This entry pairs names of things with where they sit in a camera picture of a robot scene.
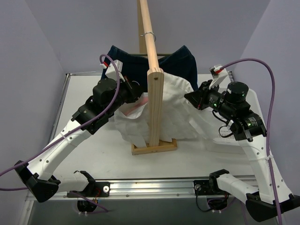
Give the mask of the pink hanger with metal hook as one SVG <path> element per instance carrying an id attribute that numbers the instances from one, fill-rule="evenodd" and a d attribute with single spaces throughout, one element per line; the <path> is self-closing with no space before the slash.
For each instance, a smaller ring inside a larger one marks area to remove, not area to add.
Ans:
<path id="1" fill-rule="evenodd" d="M 122 112 L 124 115 L 127 116 L 135 109 L 145 105 L 147 102 L 148 102 L 148 93 L 143 92 L 136 102 L 125 104 L 122 108 Z"/>

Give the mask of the white pleated skirt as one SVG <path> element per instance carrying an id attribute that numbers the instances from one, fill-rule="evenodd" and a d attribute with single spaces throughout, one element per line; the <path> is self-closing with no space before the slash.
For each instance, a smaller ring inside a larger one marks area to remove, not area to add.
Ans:
<path id="1" fill-rule="evenodd" d="M 199 111 L 184 98 L 192 91 L 187 80 L 164 74 L 160 140 L 170 142 L 198 137 L 213 140 L 220 137 L 218 130 L 222 123 L 213 116 L 212 109 Z M 116 129 L 125 141 L 138 148 L 146 147 L 150 136 L 148 102 L 127 116 L 122 112 L 123 106 L 114 113 Z"/>

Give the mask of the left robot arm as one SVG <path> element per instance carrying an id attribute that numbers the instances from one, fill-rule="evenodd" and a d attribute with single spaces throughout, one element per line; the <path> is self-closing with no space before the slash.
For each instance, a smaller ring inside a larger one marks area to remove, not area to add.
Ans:
<path id="1" fill-rule="evenodd" d="M 101 79 L 43 153 L 27 163 L 21 160 L 16 163 L 16 173 L 38 202 L 46 202 L 58 192 L 75 191 L 83 196 L 94 193 L 96 181 L 86 171 L 71 175 L 55 175 L 54 171 L 79 144 L 105 125 L 117 109 L 136 102 L 142 93 L 143 87 L 136 81 Z"/>

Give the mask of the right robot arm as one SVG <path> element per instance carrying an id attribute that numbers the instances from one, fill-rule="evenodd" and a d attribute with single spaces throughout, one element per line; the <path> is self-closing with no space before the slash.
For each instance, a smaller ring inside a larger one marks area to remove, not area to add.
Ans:
<path id="1" fill-rule="evenodd" d="M 272 155 L 267 155 L 267 129 L 262 118 L 250 109 L 246 101 L 248 86 L 231 82 L 220 93 L 219 87 L 209 88 L 212 80 L 205 81 L 198 90 L 185 94 L 185 99 L 198 110 L 208 107 L 224 118 L 224 124 L 244 150 L 258 186 L 253 187 L 222 169 L 209 176 L 208 188 L 219 194 L 227 192 L 243 202 L 250 216 L 262 222 L 279 216 L 300 205 L 300 197 L 293 195 L 284 183 Z"/>

